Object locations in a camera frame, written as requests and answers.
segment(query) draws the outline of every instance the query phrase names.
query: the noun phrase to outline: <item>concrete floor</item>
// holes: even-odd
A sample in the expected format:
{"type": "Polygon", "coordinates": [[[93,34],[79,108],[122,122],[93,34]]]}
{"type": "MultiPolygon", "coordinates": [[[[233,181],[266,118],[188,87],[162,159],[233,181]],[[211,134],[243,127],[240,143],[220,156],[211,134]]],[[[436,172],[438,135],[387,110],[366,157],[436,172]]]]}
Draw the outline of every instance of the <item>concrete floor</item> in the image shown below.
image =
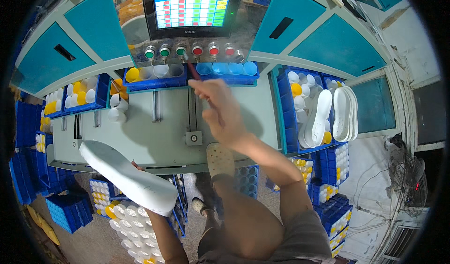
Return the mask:
{"type": "MultiPolygon", "coordinates": [[[[90,192],[89,179],[95,177],[98,177],[98,175],[88,173],[75,174],[76,181],[87,192],[90,192]]],[[[273,193],[264,186],[266,178],[267,176],[260,171],[257,199],[280,218],[279,194],[273,193]]],[[[200,197],[206,203],[210,203],[212,189],[209,182],[209,173],[186,174],[184,176],[184,184],[189,201],[193,197],[200,197]]],[[[134,259],[120,245],[121,239],[109,226],[109,219],[94,214],[94,219],[91,223],[70,234],[53,222],[45,199],[41,195],[37,197],[31,206],[52,226],[61,243],[60,249],[71,264],[134,263],[134,259]]],[[[192,205],[189,204],[186,237],[182,239],[189,261],[197,259],[197,246],[204,231],[205,222],[206,219],[195,212],[192,205]]]]}

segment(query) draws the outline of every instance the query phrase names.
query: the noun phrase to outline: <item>gray shorts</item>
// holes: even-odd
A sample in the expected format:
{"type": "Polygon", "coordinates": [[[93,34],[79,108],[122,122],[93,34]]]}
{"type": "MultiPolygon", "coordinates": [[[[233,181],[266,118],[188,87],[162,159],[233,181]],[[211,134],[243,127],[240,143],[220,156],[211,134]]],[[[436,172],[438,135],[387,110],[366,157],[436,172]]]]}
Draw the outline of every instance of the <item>gray shorts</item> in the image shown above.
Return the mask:
{"type": "Polygon", "coordinates": [[[212,250],[194,263],[270,264],[283,261],[283,264],[334,264],[328,235],[315,211],[294,216],[284,227],[283,242],[267,261],[242,259],[226,251],[212,250]]]}

